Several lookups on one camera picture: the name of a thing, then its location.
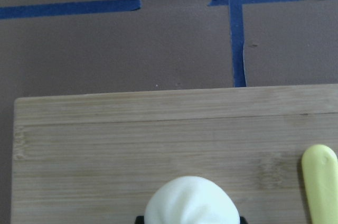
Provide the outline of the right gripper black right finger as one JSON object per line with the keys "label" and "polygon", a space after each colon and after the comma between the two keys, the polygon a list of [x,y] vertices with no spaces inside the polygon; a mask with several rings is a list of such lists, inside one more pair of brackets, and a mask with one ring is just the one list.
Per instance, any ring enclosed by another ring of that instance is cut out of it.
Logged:
{"label": "right gripper black right finger", "polygon": [[240,216],[240,224],[247,224],[247,220],[243,216]]}

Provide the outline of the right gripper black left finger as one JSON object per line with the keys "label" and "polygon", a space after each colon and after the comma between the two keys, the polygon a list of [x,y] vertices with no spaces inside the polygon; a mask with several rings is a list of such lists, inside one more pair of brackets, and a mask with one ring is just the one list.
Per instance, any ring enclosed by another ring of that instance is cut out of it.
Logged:
{"label": "right gripper black left finger", "polygon": [[144,224],[144,216],[137,216],[135,219],[135,224]]}

